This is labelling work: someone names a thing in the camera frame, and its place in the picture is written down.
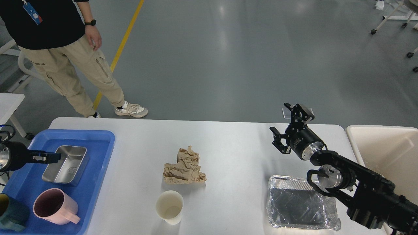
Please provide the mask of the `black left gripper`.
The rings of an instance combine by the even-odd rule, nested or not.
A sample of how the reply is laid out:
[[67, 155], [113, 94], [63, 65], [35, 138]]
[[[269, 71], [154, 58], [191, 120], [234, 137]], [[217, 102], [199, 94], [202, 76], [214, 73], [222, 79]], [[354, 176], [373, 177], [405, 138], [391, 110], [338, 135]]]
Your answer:
[[15, 171], [28, 163], [54, 164], [60, 161], [61, 153], [42, 150], [27, 150], [21, 142], [8, 141], [0, 145], [0, 171]]

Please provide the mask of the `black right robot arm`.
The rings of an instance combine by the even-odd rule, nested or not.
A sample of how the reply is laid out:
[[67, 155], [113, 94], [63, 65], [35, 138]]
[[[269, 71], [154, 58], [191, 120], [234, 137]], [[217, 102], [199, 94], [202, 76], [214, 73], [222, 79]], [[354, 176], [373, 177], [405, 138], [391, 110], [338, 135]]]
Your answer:
[[368, 229], [387, 224], [392, 234], [418, 233], [418, 207], [403, 195], [397, 195], [395, 184], [337, 152], [313, 132], [308, 122], [315, 118], [301, 104], [284, 103], [291, 113], [285, 132], [270, 127], [273, 146], [282, 154], [293, 151], [301, 160], [310, 161], [318, 170], [307, 172], [307, 182], [323, 196], [334, 197], [347, 207], [352, 221]]

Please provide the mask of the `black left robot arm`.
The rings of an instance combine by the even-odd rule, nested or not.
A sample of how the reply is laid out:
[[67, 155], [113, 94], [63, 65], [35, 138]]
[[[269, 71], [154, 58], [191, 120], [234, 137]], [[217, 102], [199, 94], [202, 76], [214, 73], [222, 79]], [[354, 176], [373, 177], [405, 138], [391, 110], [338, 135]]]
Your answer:
[[16, 171], [26, 163], [53, 164], [61, 159], [61, 153], [50, 153], [43, 150], [30, 150], [21, 143], [11, 139], [16, 134], [12, 125], [1, 124], [1, 127], [11, 127], [12, 132], [1, 130], [0, 171]]

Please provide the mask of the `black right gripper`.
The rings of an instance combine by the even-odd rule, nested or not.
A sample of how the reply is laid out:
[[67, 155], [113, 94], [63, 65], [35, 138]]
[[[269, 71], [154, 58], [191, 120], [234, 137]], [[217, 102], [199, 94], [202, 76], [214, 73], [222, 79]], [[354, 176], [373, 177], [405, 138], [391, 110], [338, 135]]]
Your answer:
[[273, 133], [273, 146], [282, 154], [290, 154], [291, 150], [302, 160], [309, 160], [314, 153], [324, 148], [324, 142], [315, 134], [307, 123], [315, 119], [314, 114], [304, 105], [297, 103], [292, 105], [284, 103], [284, 106], [291, 112], [291, 122], [281, 134], [275, 127], [270, 127]]

